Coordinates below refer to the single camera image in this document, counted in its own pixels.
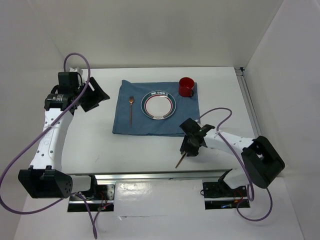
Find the copper knife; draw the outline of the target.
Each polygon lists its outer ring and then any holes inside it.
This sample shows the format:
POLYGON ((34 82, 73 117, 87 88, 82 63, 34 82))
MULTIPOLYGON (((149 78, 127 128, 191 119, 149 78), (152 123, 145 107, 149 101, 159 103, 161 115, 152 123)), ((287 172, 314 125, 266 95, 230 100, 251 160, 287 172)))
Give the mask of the copper knife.
POLYGON ((175 168, 177 169, 179 167, 179 165, 181 164, 181 162, 183 161, 183 159, 185 158, 186 156, 186 152, 183 152, 182 155, 181 155, 181 158, 179 159, 178 163, 176 164, 175 168))

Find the blue cloth napkin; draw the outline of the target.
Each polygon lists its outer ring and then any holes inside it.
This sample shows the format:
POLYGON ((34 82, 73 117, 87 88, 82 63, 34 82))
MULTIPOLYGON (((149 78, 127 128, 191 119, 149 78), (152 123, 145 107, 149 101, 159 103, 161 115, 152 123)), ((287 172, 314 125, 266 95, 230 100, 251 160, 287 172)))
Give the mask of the blue cloth napkin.
POLYGON ((184 132, 180 125, 191 118, 196 120, 200 116, 198 86, 194 86, 192 97, 182 97, 178 82, 135 82, 121 81, 115 109, 112 133, 134 136, 166 136, 182 137, 184 132), (153 91, 165 91, 176 101, 174 114, 163 120, 153 120, 145 116, 141 110, 142 98, 153 91), (130 127, 129 97, 134 96, 132 105, 132 126, 130 127))

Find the white plate green red rim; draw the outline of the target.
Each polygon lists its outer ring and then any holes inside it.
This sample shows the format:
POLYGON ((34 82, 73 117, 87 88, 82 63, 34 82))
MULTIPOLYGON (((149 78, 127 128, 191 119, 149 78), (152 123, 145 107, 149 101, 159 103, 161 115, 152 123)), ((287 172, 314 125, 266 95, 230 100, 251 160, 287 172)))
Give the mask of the white plate green red rim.
POLYGON ((147 93, 141 100, 142 113, 152 120, 171 117, 177 108, 175 98, 168 92, 157 90, 147 93))

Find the red mug black handle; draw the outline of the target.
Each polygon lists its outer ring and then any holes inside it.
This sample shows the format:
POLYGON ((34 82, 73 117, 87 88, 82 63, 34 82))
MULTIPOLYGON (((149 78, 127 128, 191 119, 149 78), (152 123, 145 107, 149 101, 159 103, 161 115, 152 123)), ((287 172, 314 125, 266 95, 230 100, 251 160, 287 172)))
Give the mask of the red mug black handle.
POLYGON ((195 82, 190 77, 183 77, 179 80, 178 93, 184 98, 190 98, 194 95, 195 82))

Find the copper fork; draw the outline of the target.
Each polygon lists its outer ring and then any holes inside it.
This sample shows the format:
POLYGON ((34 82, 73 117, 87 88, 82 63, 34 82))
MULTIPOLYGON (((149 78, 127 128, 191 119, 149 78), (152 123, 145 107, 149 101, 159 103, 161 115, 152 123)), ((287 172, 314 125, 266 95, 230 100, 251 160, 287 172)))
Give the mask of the copper fork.
POLYGON ((130 103, 130 115, 129 115, 129 126, 132 127, 132 117, 133 117, 133 103, 135 99, 134 96, 129 97, 129 103, 130 103))

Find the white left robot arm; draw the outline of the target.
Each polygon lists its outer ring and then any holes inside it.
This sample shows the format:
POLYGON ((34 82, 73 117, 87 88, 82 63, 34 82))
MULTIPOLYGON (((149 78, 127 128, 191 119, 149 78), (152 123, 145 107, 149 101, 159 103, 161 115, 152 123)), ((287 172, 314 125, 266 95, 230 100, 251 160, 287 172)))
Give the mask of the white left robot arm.
POLYGON ((28 169, 19 171, 18 180, 34 199, 68 198, 73 179, 62 172, 62 153, 69 125, 80 106, 88 112, 110 97, 94 77, 83 83, 78 72, 59 72, 58 85, 44 101, 45 132, 28 169))

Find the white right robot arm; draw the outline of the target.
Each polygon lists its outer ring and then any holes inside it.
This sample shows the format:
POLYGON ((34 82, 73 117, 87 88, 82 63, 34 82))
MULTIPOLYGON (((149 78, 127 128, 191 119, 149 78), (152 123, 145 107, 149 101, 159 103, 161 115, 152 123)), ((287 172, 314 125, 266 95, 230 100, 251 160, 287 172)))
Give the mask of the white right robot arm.
POLYGON ((284 170, 282 160, 271 142, 264 136, 247 138, 218 130, 212 125, 199 125, 188 118, 180 128, 184 138, 180 153, 196 157, 201 147, 220 150, 234 155, 240 167, 226 171, 219 179, 218 190, 230 196, 235 189, 255 185, 267 189, 284 170))

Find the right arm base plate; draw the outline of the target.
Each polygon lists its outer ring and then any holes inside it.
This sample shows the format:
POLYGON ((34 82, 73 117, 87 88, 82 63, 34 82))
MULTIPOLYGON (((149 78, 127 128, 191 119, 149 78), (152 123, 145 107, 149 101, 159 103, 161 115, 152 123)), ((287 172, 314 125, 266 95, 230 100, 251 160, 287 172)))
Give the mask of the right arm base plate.
POLYGON ((245 186, 231 189, 218 181, 203 182, 200 195, 206 210, 236 209, 238 203, 239 208, 250 208, 245 186))

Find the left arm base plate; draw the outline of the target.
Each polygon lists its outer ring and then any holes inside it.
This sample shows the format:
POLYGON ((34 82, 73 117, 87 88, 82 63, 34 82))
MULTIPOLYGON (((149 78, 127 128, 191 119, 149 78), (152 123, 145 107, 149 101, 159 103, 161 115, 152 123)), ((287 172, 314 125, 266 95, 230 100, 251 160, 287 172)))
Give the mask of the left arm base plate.
MULTIPOLYGON (((85 200, 91 212, 113 212, 114 199, 116 194, 116 184, 94 184, 89 190, 79 193, 85 200)), ((86 212, 85 202, 77 195, 69 198, 67 211, 69 213, 86 212)))

